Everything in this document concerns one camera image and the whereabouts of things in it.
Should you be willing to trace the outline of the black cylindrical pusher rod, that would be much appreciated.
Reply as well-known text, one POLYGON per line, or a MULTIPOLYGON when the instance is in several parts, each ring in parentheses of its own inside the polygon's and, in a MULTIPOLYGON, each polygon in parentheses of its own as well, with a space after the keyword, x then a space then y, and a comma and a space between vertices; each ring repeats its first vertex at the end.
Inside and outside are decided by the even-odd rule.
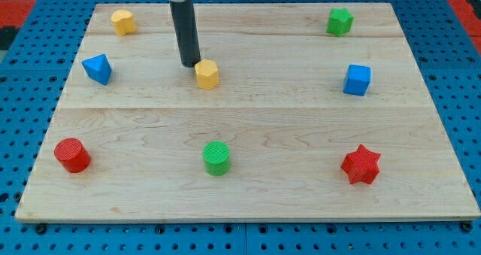
POLYGON ((169 5, 181 63, 193 68, 201 61, 193 0, 170 2, 169 5))

